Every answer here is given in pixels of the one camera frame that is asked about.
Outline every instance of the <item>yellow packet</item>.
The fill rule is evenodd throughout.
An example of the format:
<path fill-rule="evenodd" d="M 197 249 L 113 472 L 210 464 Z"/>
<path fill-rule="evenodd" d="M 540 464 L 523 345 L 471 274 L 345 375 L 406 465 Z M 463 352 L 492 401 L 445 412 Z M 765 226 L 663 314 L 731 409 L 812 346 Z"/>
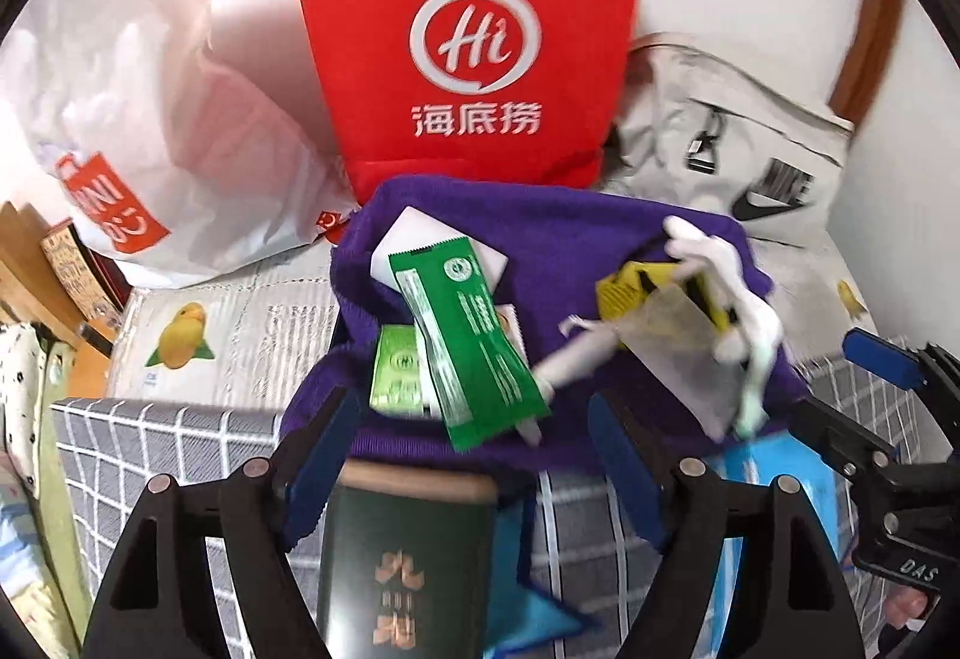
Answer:
<path fill-rule="evenodd" d="M 613 275 L 598 281 L 596 296 L 600 320 L 619 318 L 642 305 L 654 290 L 669 285 L 676 267 L 675 263 L 668 261 L 627 261 Z M 727 311 L 710 298 L 707 282 L 702 275 L 685 282 L 683 290 L 719 332 L 730 328 Z"/>

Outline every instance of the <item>metal screw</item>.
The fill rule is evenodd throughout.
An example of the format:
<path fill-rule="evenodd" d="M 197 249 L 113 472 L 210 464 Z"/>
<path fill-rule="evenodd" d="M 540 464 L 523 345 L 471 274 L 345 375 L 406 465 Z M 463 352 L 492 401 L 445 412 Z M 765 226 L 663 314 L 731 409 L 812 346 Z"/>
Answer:
<path fill-rule="evenodd" d="M 707 465 L 699 458 L 685 458 L 680 461 L 680 472 L 688 477 L 700 477 L 707 472 Z"/>
<path fill-rule="evenodd" d="M 776 485 L 779 486 L 779 490 L 786 491 L 787 494 L 796 494 L 800 491 L 800 480 L 792 475 L 781 475 L 776 479 Z"/>
<path fill-rule="evenodd" d="M 270 462 L 265 458 L 251 458 L 243 465 L 243 474 L 247 477 L 260 477 L 270 470 Z"/>
<path fill-rule="evenodd" d="M 151 494 L 162 494 L 174 482 L 169 475 L 154 475 L 147 481 L 147 491 Z"/>

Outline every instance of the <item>nike logo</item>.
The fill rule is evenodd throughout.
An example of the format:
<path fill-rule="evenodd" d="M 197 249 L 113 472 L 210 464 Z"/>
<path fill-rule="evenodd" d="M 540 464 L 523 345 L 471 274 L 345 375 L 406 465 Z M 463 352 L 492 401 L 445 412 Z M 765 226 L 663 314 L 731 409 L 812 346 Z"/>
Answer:
<path fill-rule="evenodd" d="M 755 205 L 750 201 L 750 194 L 752 194 L 752 189 L 746 189 L 743 191 L 736 202 L 733 202 L 733 207 L 730 209 L 730 214 L 733 218 L 744 222 L 747 220 L 757 220 L 757 218 L 768 218 L 769 215 L 780 215 L 781 213 L 790 213 L 792 210 L 800 210 L 800 208 L 805 207 L 805 202 L 793 202 L 791 204 L 771 204 L 771 205 Z"/>
<path fill-rule="evenodd" d="M 742 222 L 799 210 L 806 206 L 802 197 L 808 192 L 812 182 L 811 175 L 778 158 L 772 158 L 760 180 L 752 183 L 750 188 L 743 191 L 733 202 L 730 214 Z M 771 204 L 756 204 L 750 201 L 751 194 Z"/>

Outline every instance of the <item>gray checkered fabric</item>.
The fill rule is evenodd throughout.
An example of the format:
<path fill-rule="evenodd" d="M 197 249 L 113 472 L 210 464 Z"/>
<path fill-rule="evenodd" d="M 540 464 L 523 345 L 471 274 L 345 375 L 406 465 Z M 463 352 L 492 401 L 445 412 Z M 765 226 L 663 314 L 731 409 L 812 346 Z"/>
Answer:
<path fill-rule="evenodd" d="M 800 367 L 812 392 L 901 450 L 919 455 L 911 394 L 875 378 L 843 357 L 813 359 Z M 54 405 L 56 438 L 73 502 L 80 552 L 96 592 L 123 524 L 146 480 L 171 473 L 182 485 L 227 477 L 252 456 L 277 446 L 280 415 L 214 408 L 178 408 L 119 400 L 72 400 Z M 853 533 L 856 509 L 846 482 L 837 479 L 841 547 Z M 659 565 L 658 554 L 632 532 L 616 491 L 602 477 L 541 473 L 532 576 L 537 584 L 589 614 L 596 628 L 530 651 L 528 659 L 613 657 L 643 603 Z M 323 524 L 289 555 L 307 607 L 315 614 Z M 223 542 L 208 540 L 214 590 L 235 659 L 251 651 L 237 609 Z M 862 571 L 847 574 L 866 645 L 882 626 L 887 584 Z M 707 613 L 697 657 L 709 654 Z"/>

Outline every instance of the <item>green packet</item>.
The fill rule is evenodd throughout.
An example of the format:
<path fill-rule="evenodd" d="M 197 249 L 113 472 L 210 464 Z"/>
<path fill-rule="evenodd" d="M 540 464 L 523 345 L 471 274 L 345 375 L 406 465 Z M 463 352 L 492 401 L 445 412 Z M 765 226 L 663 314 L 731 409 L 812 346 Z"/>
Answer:
<path fill-rule="evenodd" d="M 384 415 L 429 417 L 416 357 L 415 326 L 383 326 L 376 344 L 370 407 Z"/>
<path fill-rule="evenodd" d="M 426 339 L 453 450 L 474 448 L 550 411 L 507 340 L 466 237 L 395 253 L 390 268 Z"/>

